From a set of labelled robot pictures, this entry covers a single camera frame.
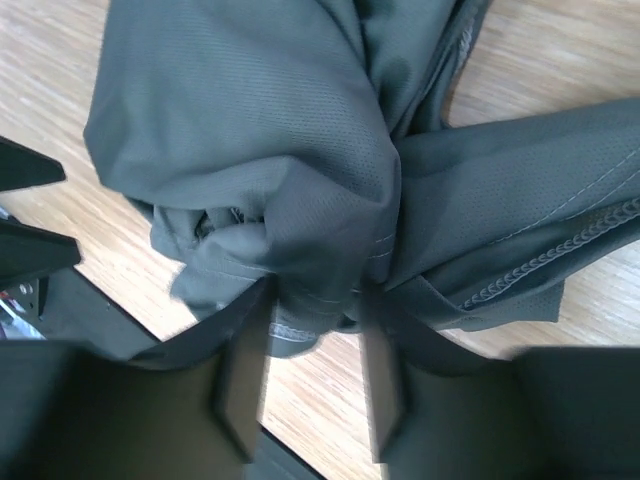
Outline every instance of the wood grain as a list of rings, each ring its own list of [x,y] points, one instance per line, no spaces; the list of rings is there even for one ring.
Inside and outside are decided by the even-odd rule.
[[[0,0],[0,134],[60,160],[69,181],[0,195],[24,221],[78,238],[80,270],[155,334],[189,326],[168,285],[179,265],[148,246],[149,226],[102,188],[86,120],[107,0]],[[457,83],[454,125],[640,95],[640,0],[495,0]],[[530,344],[640,345],[640,244],[567,282],[559,324],[448,334],[490,355]],[[371,464],[357,337],[272,360],[263,419],[330,479],[380,478]]]

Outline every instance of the fabric fold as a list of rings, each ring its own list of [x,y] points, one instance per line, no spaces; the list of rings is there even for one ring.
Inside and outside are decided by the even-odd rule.
[[[352,330],[361,281],[438,328],[557,318],[638,238],[640,100],[446,128],[489,4],[112,0],[85,141],[171,294],[203,318],[276,274],[278,356]]]

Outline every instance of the folded clothing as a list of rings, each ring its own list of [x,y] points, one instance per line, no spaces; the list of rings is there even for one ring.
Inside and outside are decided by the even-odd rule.
[[[277,274],[277,356],[357,321],[362,281],[439,328],[556,315],[562,279],[637,238],[637,219],[527,262],[629,213],[640,108],[447,129],[488,6],[113,0],[85,140],[184,263],[172,294],[204,318]]]

